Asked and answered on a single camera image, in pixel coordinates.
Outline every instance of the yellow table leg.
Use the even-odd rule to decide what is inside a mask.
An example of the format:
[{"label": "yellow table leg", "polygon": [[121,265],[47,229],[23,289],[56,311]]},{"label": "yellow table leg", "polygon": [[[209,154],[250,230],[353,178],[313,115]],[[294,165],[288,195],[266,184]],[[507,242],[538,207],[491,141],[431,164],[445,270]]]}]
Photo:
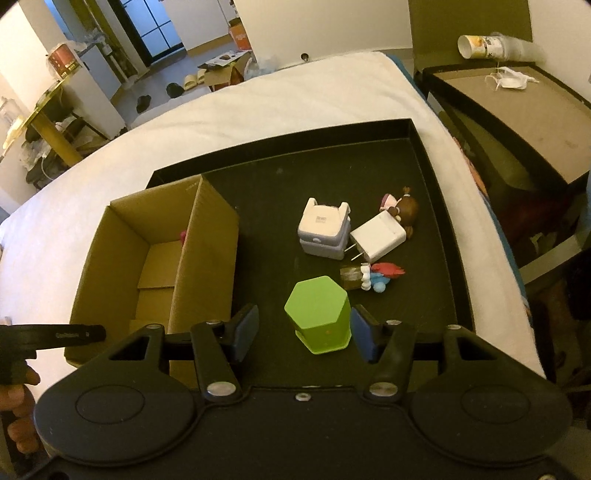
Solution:
[{"label": "yellow table leg", "polygon": [[56,126],[47,118],[47,115],[43,112],[37,114],[37,116],[31,122],[31,125],[39,132],[45,141],[50,145],[56,154],[68,165],[73,167],[80,160],[80,155],[74,147],[65,139],[65,137],[59,132]]}]

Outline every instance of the white bed sheet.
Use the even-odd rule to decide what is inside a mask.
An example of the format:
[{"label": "white bed sheet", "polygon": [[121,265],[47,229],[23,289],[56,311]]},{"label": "white bed sheet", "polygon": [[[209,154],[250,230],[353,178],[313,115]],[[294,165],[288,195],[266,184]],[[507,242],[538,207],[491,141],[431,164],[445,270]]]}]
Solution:
[{"label": "white bed sheet", "polygon": [[[457,236],[477,333],[542,373],[521,295],[460,150],[398,67],[381,53],[332,57],[186,103],[135,128],[51,183],[0,226],[0,316],[67,323],[106,205],[145,188],[158,168],[291,132],[412,118]],[[39,351],[39,396],[73,370]]]}]

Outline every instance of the black shoe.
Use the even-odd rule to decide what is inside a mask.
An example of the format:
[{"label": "black shoe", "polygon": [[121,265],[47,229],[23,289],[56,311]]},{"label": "black shoe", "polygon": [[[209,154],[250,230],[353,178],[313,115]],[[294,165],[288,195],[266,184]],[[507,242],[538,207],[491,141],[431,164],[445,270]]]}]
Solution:
[{"label": "black shoe", "polygon": [[184,94],[184,88],[178,83],[169,83],[166,86],[166,93],[168,93],[170,98],[180,97],[182,94]]},{"label": "black shoe", "polygon": [[135,107],[135,111],[138,113],[145,112],[148,107],[150,106],[150,102],[152,101],[152,97],[150,95],[142,95],[138,98],[138,104]]}]

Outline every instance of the human hand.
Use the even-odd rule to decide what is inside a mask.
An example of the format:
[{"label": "human hand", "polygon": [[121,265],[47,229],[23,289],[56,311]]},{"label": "human hand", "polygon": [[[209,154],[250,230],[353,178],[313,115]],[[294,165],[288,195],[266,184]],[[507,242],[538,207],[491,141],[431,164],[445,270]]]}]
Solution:
[{"label": "human hand", "polygon": [[[27,384],[37,385],[40,381],[37,372],[28,367]],[[34,407],[35,399],[24,385],[0,385],[0,411],[12,410],[17,417],[17,420],[8,426],[8,436],[17,444],[21,453],[34,453],[39,450],[32,417]]]}]

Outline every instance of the small cardboard box on floor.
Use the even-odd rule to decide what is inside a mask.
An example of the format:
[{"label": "small cardboard box on floor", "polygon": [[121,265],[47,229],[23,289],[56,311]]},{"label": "small cardboard box on floor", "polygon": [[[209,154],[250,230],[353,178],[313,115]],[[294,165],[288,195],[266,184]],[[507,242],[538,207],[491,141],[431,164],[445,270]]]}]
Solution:
[{"label": "small cardboard box on floor", "polygon": [[[237,243],[238,215],[200,175],[111,202],[70,319],[104,325],[107,338],[66,348],[68,363],[79,367],[150,323],[180,333],[199,322],[229,320]],[[192,362],[170,362],[170,375],[197,385]]]}]

